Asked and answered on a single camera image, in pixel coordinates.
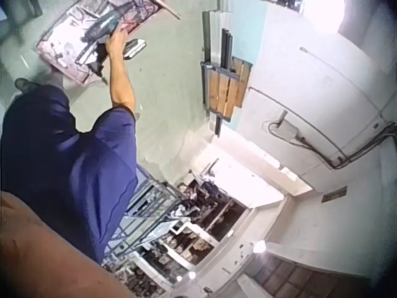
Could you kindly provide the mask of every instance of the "light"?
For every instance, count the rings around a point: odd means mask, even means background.
[[[191,271],[191,272],[188,273],[188,276],[189,276],[190,279],[195,279],[196,278],[196,272]]]
[[[234,234],[234,230],[230,230],[227,234],[226,237],[232,237]]]
[[[300,13],[323,33],[336,33],[345,15],[344,0],[304,0]]]
[[[265,240],[258,241],[254,245],[253,252],[254,253],[263,253],[266,250],[266,243]]]

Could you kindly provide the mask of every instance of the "gray floor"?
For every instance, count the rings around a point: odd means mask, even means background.
[[[36,19],[31,18],[25,2],[12,2],[14,25],[0,23],[0,101],[5,107],[15,93],[13,80],[21,76],[40,79],[49,73],[34,46],[42,32],[75,1],[40,0],[44,15]],[[167,2],[182,20],[162,11],[138,29],[133,36],[144,38],[148,46],[127,62],[127,69],[141,114],[136,131],[138,162],[157,178],[174,182],[187,172],[189,160],[199,150],[186,135],[191,136],[205,123],[199,65],[203,56],[202,11],[216,8],[216,1]],[[78,129],[90,130],[110,107],[109,88],[83,89],[69,81],[65,87]]]

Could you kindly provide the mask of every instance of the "wooden board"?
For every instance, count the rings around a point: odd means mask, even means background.
[[[241,75],[241,67],[243,66],[243,61],[239,58],[233,57],[233,67],[232,69],[237,75]]]
[[[238,81],[235,79],[230,79],[228,100],[226,102],[225,112],[223,113],[223,116],[226,118],[226,120],[231,119],[231,115],[233,114],[233,108],[236,105],[237,95],[238,95]]]
[[[223,115],[225,112],[225,104],[228,98],[228,88],[229,88],[229,77],[224,74],[219,76],[219,97],[218,97],[218,107],[216,111]]]
[[[210,109],[216,110],[218,107],[219,73],[216,70],[210,72]]]
[[[251,72],[251,66],[244,62],[241,67],[241,71],[240,71],[239,84],[238,84],[239,86],[238,86],[238,93],[237,93],[237,99],[236,99],[236,107],[243,106],[244,95],[247,90],[250,72]]]

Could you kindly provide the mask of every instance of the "wall outlet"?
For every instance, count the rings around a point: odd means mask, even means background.
[[[274,132],[284,140],[290,142],[298,134],[298,129],[287,120],[283,120],[281,124],[274,129]]]

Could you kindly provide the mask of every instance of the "person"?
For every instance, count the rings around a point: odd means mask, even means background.
[[[23,91],[4,116],[1,190],[101,263],[136,185],[135,96],[123,64],[127,32],[106,43],[112,108],[79,132],[65,93],[18,79]]]
[[[135,297],[7,192],[1,193],[0,224],[1,297]]]

